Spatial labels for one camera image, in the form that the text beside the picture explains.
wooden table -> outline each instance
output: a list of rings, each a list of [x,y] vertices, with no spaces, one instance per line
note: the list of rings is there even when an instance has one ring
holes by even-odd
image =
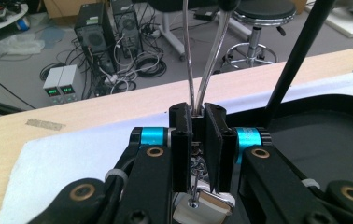
[[[285,63],[277,63],[213,76],[205,102],[215,103],[271,91],[284,66]],[[305,59],[292,85],[347,74],[352,70],[353,49],[310,57]],[[198,89],[200,79],[194,81],[195,88]],[[162,113],[167,111],[169,106],[188,100],[188,82],[181,81],[1,117],[0,208],[11,169],[26,142]]]

cardboard box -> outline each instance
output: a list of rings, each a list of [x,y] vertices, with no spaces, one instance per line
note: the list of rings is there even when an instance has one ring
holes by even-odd
[[[307,4],[307,0],[291,0],[296,6],[296,14],[301,14]]]
[[[81,5],[105,2],[106,0],[44,0],[49,17],[74,17],[77,16]]]

metal rod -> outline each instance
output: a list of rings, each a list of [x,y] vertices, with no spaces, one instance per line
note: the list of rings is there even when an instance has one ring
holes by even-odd
[[[188,30],[188,2],[183,0],[183,41],[185,47],[186,65],[188,66],[188,82],[189,82],[189,95],[191,98],[191,113],[194,107],[194,86],[193,86],[193,70],[191,68],[191,44],[189,43],[189,30]]]
[[[282,99],[287,93],[290,83],[295,78],[307,52],[310,50],[311,45],[322,27],[322,24],[332,10],[334,1],[335,0],[317,0],[314,4],[298,37],[298,40],[293,47],[292,53],[285,64],[284,70],[275,85],[272,96],[264,109],[263,116],[259,124],[260,126],[267,127],[274,117]]]
[[[211,75],[214,72],[215,62],[217,61],[220,47],[222,46],[224,36],[226,35],[231,15],[232,11],[220,11],[217,35],[215,36],[214,44],[212,45],[208,61],[206,62],[203,78],[201,80],[199,91],[197,94],[197,101],[194,105],[193,116],[199,116],[201,114],[201,107],[204,100],[205,91],[208,86],[209,79],[211,78]]]

black stool seat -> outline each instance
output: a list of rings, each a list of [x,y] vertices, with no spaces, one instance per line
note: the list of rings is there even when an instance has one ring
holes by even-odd
[[[236,13],[259,20],[277,20],[295,13],[290,0],[242,0]]]

stool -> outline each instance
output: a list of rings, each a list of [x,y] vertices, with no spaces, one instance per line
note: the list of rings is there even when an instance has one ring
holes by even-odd
[[[223,58],[224,62],[236,69],[277,63],[278,59],[275,53],[264,45],[259,44],[261,28],[275,26],[278,32],[285,35],[281,25],[290,22],[295,12],[295,5],[290,0],[242,0],[234,11],[233,18],[243,24],[253,26],[252,33],[248,39],[249,42],[240,43],[228,49]],[[242,50],[243,47],[247,47],[246,52]],[[242,57],[235,58],[234,52],[237,52]],[[274,56],[273,61],[264,60],[266,52]]]

